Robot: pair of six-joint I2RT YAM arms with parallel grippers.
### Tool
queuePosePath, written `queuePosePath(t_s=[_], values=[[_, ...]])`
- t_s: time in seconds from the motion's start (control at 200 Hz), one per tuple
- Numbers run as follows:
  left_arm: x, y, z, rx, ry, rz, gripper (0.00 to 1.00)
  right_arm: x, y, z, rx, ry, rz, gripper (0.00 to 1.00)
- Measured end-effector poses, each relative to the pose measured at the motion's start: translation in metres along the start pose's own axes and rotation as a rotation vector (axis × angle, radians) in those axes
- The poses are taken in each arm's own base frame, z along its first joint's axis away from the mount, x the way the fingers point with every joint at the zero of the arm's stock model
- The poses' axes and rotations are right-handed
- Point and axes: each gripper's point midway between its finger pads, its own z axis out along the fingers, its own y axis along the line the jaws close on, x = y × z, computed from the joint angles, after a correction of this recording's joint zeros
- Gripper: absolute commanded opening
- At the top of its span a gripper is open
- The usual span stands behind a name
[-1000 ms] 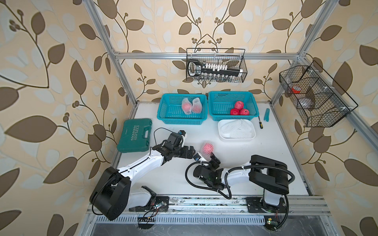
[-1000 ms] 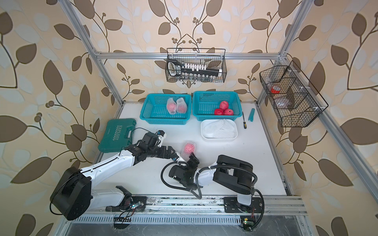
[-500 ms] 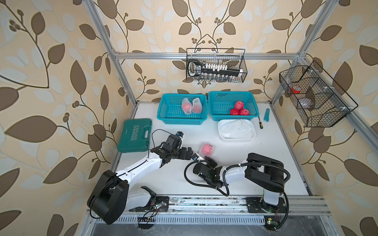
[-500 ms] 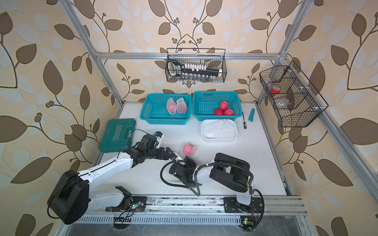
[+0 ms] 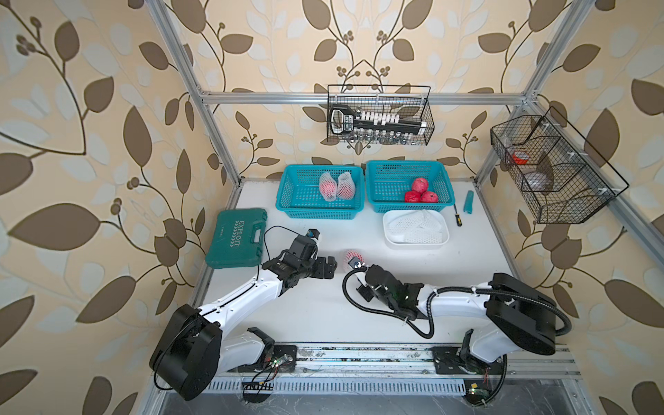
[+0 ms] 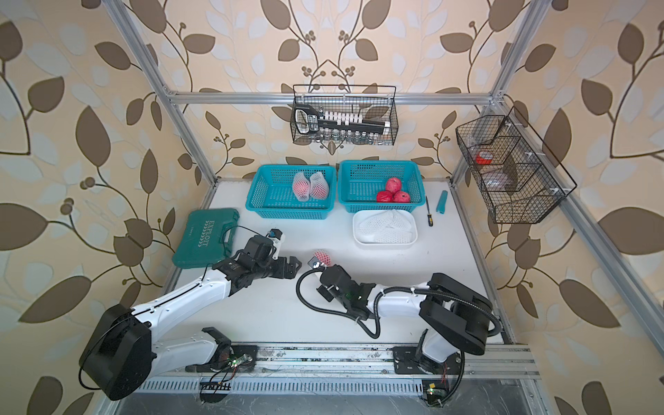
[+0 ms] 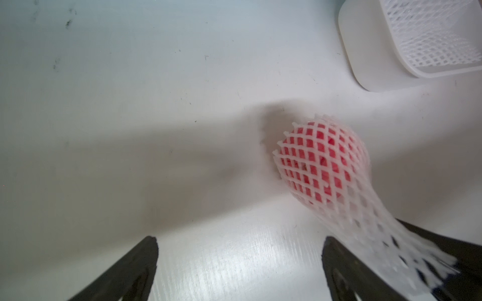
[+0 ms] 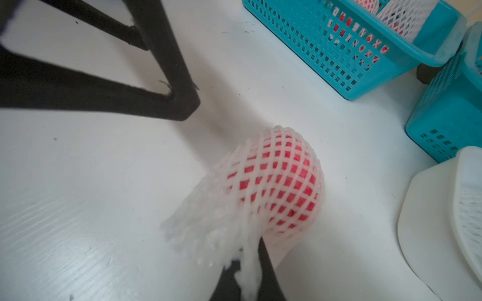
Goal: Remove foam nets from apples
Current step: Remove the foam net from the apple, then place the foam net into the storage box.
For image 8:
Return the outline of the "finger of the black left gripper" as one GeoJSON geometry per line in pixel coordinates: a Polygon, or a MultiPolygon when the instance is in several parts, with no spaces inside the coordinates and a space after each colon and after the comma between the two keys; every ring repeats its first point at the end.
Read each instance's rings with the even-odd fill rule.
{"type": "Polygon", "coordinates": [[[133,25],[168,80],[169,94],[95,77],[1,49],[1,106],[108,112],[183,121],[200,106],[162,2],[126,1],[133,25]]]}
{"type": "Polygon", "coordinates": [[[114,36],[129,45],[144,51],[149,48],[144,43],[135,26],[128,26],[101,12],[85,1],[79,0],[41,0],[41,2],[60,10],[69,16],[83,21],[104,33],[114,36]]]}

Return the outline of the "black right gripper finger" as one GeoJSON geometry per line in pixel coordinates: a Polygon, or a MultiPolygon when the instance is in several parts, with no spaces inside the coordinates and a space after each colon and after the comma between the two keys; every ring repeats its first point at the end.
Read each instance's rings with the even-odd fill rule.
{"type": "MultiPolygon", "coordinates": [[[[258,247],[261,260],[262,282],[256,300],[286,300],[279,286],[266,245],[261,238],[258,247]]],[[[240,270],[240,262],[233,261],[229,268],[224,268],[220,274],[210,301],[241,301],[242,291],[235,280],[235,273],[240,270]]]]}

